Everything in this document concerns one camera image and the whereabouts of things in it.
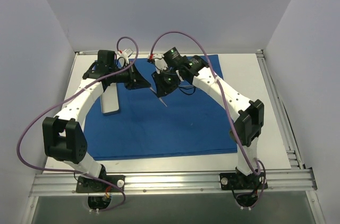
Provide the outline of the steel scalpel handle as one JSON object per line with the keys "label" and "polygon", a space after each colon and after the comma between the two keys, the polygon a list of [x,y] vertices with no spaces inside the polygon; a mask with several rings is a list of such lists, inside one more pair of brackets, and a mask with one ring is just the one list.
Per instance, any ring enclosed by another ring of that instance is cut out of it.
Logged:
{"label": "steel scalpel handle", "polygon": [[159,100],[165,107],[167,107],[167,105],[165,104],[165,102],[163,101],[163,99],[162,99],[161,97],[158,97],[158,96],[157,96],[157,92],[156,92],[152,87],[150,87],[149,89],[150,89],[150,91],[158,98],[158,100]]}

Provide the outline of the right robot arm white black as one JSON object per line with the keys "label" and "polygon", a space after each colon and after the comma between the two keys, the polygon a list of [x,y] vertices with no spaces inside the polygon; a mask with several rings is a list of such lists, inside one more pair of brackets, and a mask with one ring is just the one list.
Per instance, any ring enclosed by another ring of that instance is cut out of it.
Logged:
{"label": "right robot arm white black", "polygon": [[214,71],[209,57],[180,55],[176,48],[164,54],[150,54],[148,62],[155,66],[152,74],[154,94],[162,98],[183,82],[203,91],[227,113],[231,125],[230,135],[237,144],[236,182],[248,188],[262,171],[257,157],[257,143],[264,125],[264,103],[243,96]]}

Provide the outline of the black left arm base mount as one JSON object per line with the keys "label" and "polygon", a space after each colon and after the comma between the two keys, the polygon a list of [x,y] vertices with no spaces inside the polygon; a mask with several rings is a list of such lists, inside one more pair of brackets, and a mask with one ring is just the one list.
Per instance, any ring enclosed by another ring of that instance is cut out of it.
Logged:
{"label": "black left arm base mount", "polygon": [[77,193],[101,193],[119,192],[124,189],[124,175],[108,175],[104,178],[104,180],[109,182],[111,185],[88,177],[79,176],[77,178],[75,191]]}

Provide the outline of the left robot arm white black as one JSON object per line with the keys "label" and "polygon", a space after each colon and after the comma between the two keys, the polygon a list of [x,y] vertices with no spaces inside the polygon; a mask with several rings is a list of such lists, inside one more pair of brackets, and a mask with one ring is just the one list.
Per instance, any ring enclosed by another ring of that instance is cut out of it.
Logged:
{"label": "left robot arm white black", "polygon": [[46,117],[42,123],[46,156],[69,165],[80,175],[90,176],[88,186],[95,192],[106,188],[107,178],[103,165],[88,153],[82,124],[93,104],[112,84],[123,83],[128,90],[151,86],[129,61],[131,54],[131,49],[99,50],[75,94],[54,117]]}

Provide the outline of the blue surgical cloth wrap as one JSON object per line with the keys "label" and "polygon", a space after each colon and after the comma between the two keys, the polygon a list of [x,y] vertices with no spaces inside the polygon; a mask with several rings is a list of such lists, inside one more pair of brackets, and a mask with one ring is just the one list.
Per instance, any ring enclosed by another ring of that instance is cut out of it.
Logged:
{"label": "blue surgical cloth wrap", "polygon": [[95,160],[125,160],[235,153],[225,110],[201,90],[174,91],[163,101],[150,89],[117,85],[120,110],[101,112],[100,97],[88,112],[84,135]]}

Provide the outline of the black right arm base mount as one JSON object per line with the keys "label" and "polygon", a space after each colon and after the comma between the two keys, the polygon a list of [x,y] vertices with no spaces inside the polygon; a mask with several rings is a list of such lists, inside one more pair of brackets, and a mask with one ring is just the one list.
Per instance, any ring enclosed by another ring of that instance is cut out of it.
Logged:
{"label": "black right arm base mount", "polygon": [[242,173],[220,173],[219,181],[220,187],[223,191],[238,191],[259,189],[262,186],[264,173],[256,176],[250,174],[248,176]]}

